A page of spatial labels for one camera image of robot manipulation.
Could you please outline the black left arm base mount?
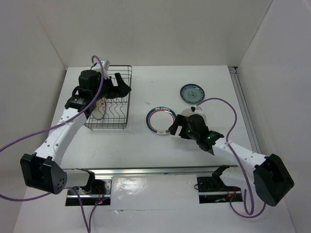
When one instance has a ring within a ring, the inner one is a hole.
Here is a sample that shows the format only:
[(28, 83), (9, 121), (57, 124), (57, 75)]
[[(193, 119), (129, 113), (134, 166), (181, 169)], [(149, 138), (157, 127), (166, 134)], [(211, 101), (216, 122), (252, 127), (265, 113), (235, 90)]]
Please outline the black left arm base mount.
[[(90, 191), (82, 187), (75, 187), (76, 192), (80, 195), (83, 206), (94, 206), (100, 202), (99, 206), (109, 206), (111, 204), (112, 177), (103, 177), (96, 179), (94, 187)], [(77, 194), (68, 190), (65, 206), (79, 206)]]

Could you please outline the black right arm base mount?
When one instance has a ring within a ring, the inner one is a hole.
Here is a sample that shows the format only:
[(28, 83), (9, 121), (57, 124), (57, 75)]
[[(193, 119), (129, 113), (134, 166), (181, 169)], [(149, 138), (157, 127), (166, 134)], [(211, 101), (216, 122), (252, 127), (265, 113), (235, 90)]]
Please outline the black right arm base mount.
[(199, 203), (242, 202), (241, 190), (233, 186), (217, 186), (212, 177), (197, 177), (194, 189), (198, 191)]

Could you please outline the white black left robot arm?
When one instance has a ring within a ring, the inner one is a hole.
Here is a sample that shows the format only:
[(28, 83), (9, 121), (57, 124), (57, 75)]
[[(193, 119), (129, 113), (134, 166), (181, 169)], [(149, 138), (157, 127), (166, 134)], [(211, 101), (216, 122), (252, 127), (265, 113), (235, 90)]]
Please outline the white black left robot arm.
[(96, 70), (83, 70), (79, 84), (65, 104), (59, 128), (51, 131), (43, 144), (33, 154), (24, 154), (20, 160), (23, 178), (28, 187), (52, 194), (63, 189), (79, 187), (84, 193), (92, 193), (100, 183), (94, 172), (87, 169), (60, 167), (63, 156), (78, 130), (87, 122), (101, 99), (126, 97), (131, 87), (120, 73), (102, 79)]

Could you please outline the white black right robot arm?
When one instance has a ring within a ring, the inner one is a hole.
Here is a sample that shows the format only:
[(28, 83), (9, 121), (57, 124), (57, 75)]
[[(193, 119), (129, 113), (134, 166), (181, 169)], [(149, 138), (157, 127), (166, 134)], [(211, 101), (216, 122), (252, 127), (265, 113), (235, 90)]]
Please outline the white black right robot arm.
[(217, 190), (224, 190), (227, 186), (252, 188), (264, 203), (276, 206), (294, 187), (294, 181), (279, 156), (255, 153), (227, 141), (222, 134), (209, 130), (199, 114), (177, 115), (169, 132), (194, 140), (203, 151), (223, 157), (241, 168), (238, 172), (222, 166), (212, 178), (212, 185)]

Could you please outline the white plate orange sunburst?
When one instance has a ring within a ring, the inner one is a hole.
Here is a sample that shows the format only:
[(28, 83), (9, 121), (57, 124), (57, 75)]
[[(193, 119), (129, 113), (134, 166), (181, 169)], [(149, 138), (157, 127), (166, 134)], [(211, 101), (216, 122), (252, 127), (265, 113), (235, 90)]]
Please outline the white plate orange sunburst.
[(106, 114), (106, 99), (100, 99), (96, 102), (96, 108), (92, 111), (92, 116), (96, 120), (101, 120)]

